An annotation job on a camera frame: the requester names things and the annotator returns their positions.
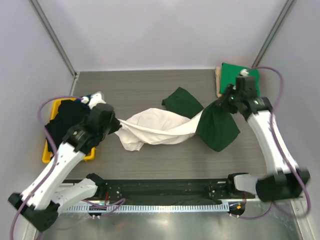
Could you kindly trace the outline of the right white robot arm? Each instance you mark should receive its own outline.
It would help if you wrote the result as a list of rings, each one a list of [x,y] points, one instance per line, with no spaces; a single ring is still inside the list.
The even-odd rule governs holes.
[[[267,97],[258,96],[253,76],[239,75],[235,84],[229,84],[216,103],[231,114],[240,113],[253,130],[261,148],[267,176],[256,177],[249,173],[228,176],[225,192],[237,198],[243,192],[257,196],[262,202],[297,199],[303,184],[310,180],[307,169],[299,168],[288,151],[272,116],[273,107]]]

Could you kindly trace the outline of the white and green raglan t-shirt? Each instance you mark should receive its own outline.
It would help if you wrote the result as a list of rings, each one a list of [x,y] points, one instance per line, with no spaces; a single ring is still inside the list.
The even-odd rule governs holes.
[[[229,112],[215,101],[203,107],[182,87],[161,104],[162,109],[148,108],[120,120],[116,135],[125,150],[139,151],[144,144],[176,145],[198,136],[210,149],[221,152],[240,134]]]

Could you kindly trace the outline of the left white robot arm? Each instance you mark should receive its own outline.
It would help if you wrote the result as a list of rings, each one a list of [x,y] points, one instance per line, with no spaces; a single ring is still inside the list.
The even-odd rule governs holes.
[[[98,103],[93,106],[79,124],[67,131],[54,159],[37,179],[23,192],[12,193],[8,202],[42,233],[53,225],[63,210],[88,198],[101,200],[107,192],[107,182],[95,173],[88,174],[70,189],[56,190],[105,135],[116,132],[120,127],[111,105]]]

